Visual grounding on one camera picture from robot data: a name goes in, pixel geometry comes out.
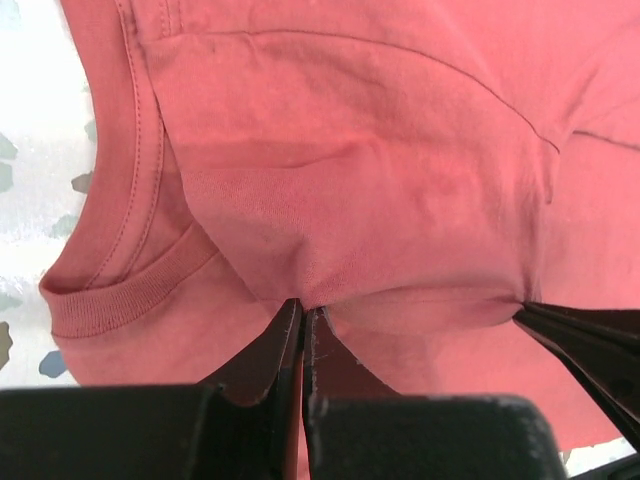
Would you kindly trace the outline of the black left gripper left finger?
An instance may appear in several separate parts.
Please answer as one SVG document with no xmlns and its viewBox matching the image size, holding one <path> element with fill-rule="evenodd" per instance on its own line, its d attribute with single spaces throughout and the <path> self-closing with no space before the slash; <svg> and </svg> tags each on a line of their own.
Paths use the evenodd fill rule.
<svg viewBox="0 0 640 480">
<path fill-rule="evenodd" d="M 9 390 L 5 479 L 293 479 L 302 308 L 189 385 Z"/>
</svg>

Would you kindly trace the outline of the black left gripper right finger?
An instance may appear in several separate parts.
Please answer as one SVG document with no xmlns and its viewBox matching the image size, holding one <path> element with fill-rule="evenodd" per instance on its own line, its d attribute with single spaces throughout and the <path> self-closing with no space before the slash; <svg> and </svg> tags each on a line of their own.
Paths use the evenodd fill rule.
<svg viewBox="0 0 640 480">
<path fill-rule="evenodd" d="M 550 427 L 514 396 L 406 396 L 305 319 L 303 419 L 314 479 L 562 479 Z"/>
</svg>

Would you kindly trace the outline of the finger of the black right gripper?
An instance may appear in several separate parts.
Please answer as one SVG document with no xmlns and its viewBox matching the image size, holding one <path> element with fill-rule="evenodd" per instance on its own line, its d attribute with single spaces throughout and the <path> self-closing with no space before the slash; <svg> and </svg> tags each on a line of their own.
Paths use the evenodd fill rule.
<svg viewBox="0 0 640 480">
<path fill-rule="evenodd" d="M 526 303 L 514 322 L 558 358 L 639 448 L 639 312 Z"/>
</svg>

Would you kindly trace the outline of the dusty red t-shirt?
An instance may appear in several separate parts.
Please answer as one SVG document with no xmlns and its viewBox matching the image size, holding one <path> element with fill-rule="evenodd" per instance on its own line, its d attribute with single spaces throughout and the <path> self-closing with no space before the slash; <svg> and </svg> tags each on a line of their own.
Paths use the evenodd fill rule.
<svg viewBox="0 0 640 480">
<path fill-rule="evenodd" d="M 639 304 L 635 1 L 66 1 L 93 97 L 40 290 L 82 385 L 187 383 L 281 304 L 408 394 L 618 430 L 512 316 Z"/>
</svg>

